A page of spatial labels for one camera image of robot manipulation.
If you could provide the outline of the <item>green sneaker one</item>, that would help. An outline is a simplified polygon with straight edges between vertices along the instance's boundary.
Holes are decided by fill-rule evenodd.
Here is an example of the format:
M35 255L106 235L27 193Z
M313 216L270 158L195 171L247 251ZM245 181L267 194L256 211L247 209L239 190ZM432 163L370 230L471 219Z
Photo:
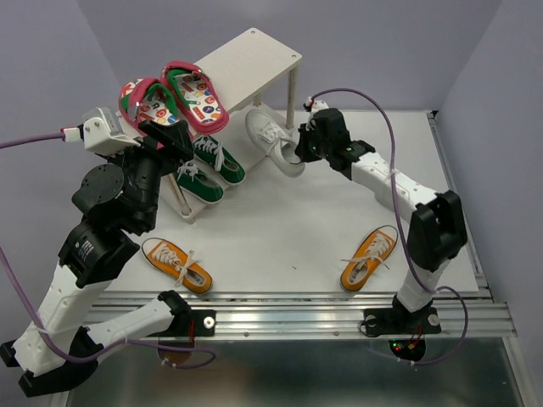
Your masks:
M211 166L229 185L236 186L245 179L243 166L212 136L201 136L193 143L195 155Z
M179 188L205 204L217 204L223 199L223 188L192 161L177 169L175 180Z

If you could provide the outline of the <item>pink slipper one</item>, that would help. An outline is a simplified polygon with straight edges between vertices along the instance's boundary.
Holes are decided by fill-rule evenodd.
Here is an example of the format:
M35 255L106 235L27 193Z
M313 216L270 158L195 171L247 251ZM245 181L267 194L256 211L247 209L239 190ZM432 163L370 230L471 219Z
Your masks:
M211 79L196 64L174 60L161 71L160 80L173 94L188 124L201 135L221 131L229 122Z
M141 137L145 137L139 125L145 121L159 128L178 127L188 130L173 93L159 79L140 78L127 82L118 97L119 111L124 121Z

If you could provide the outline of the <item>white sneaker one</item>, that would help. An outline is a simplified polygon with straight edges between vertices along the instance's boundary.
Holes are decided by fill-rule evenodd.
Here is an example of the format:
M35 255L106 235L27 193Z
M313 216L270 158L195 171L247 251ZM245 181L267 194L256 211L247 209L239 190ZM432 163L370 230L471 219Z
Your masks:
M251 142L286 176L296 178L305 163L295 153L298 143L267 113L251 109L245 116L245 128Z

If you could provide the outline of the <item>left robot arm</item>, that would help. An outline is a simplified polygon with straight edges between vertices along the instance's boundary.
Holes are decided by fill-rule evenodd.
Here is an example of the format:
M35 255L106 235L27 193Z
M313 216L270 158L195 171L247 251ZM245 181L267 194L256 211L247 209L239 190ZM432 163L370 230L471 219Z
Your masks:
M192 309L168 290L146 305L98 324L88 311L139 247L133 237L154 229L160 180L193 157L188 124L145 120L141 142L92 168L73 195L81 222L59 251L59 261L31 323L1 347L5 365L22 370L25 396L63 393L80 386L116 349L139 345L164 350L163 336L211 337L216 313Z

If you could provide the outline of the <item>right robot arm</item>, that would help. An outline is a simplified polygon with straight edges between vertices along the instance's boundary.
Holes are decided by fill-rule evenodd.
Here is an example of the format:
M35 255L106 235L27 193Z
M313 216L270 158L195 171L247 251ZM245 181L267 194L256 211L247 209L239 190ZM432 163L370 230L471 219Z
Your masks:
M467 243L460 197L436 192L405 176L364 141L354 141L336 108L313 108L299 127L297 155L309 163L324 159L333 170L366 187L377 201L393 211L404 247L408 271L391 306L366 309L361 331L368 337L438 334L432 306L445 268Z

